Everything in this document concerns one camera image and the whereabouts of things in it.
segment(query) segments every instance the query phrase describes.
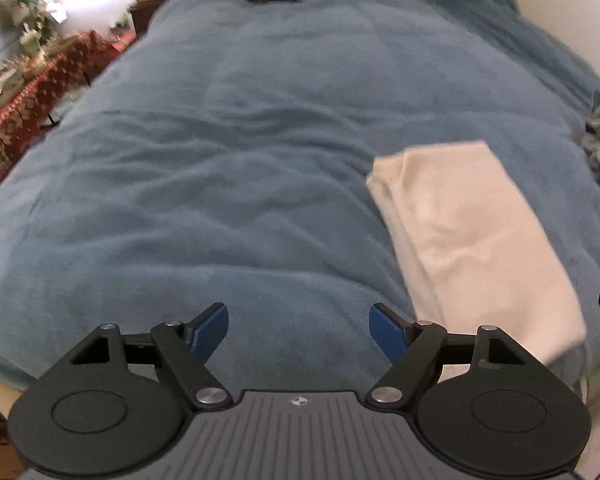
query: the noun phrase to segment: circular logo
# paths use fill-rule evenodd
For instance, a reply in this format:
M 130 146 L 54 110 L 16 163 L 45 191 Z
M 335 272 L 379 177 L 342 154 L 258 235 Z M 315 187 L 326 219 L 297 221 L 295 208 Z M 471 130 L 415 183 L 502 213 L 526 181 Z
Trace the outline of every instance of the circular logo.
M 305 397 L 294 397 L 289 402 L 291 402 L 296 408 L 302 408 L 311 401 Z

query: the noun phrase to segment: red patterned tablecloth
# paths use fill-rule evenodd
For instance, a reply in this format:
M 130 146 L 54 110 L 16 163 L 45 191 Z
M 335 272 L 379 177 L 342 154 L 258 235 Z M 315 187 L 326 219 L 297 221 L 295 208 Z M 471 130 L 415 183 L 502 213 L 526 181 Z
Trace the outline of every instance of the red patterned tablecloth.
M 0 109 L 0 183 L 40 134 L 40 123 L 69 89 L 120 54 L 95 31 L 82 33 Z

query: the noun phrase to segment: cluttered table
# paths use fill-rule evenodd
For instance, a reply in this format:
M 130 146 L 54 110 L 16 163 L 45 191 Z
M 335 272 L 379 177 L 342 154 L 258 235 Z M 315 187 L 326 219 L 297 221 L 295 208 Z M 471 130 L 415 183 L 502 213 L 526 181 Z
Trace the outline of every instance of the cluttered table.
M 85 79 L 88 82 L 119 54 L 112 41 L 94 31 L 84 32 L 59 41 L 35 64 L 12 70 L 2 78 L 0 183 L 40 139 L 44 131 L 41 123 L 65 92 Z

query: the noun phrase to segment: blue blanket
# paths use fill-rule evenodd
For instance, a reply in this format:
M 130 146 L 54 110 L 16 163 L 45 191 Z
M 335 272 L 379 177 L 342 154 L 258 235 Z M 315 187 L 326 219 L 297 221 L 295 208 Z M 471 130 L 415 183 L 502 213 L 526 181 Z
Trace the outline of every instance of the blue blanket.
M 600 190 L 571 140 L 595 92 L 512 0 L 171 0 L 0 187 L 0 378 L 224 301 L 231 389 L 363 390 L 388 368 L 371 304 L 413 319 L 374 157 L 485 139 L 580 298 L 587 339 L 552 365 L 573 384 L 600 364 Z

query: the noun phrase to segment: cream folded towel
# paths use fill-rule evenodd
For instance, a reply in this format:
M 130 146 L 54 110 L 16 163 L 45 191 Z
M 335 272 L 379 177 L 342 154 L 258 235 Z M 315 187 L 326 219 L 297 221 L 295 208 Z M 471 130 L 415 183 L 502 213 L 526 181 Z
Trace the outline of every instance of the cream folded towel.
M 418 319 L 453 333 L 499 326 L 545 364 L 584 340 L 570 279 L 485 142 L 377 158 L 366 183 Z

